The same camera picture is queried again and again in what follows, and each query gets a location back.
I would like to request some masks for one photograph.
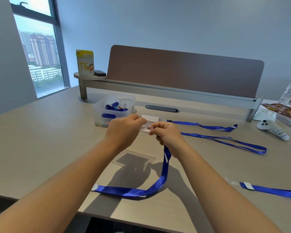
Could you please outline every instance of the plastic water bottle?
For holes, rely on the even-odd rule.
[[[279,103],[287,104],[291,100],[291,84],[287,87],[283,95],[281,96]]]

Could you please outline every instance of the window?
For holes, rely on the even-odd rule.
[[[10,0],[38,98],[70,87],[54,0]],[[52,78],[44,75],[56,71]]]

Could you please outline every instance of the yellow and white canister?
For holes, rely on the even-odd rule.
[[[94,76],[94,53],[91,50],[77,50],[78,70],[80,76]]]

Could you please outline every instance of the cartoon character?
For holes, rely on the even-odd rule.
[[[92,72],[94,70],[94,65],[90,64],[88,67],[86,67],[87,70],[89,70],[90,72]]]

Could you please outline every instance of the forearm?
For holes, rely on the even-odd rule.
[[[0,214],[0,232],[63,232],[117,152],[100,141]]]
[[[281,232],[189,145],[184,144],[177,153],[216,233]]]

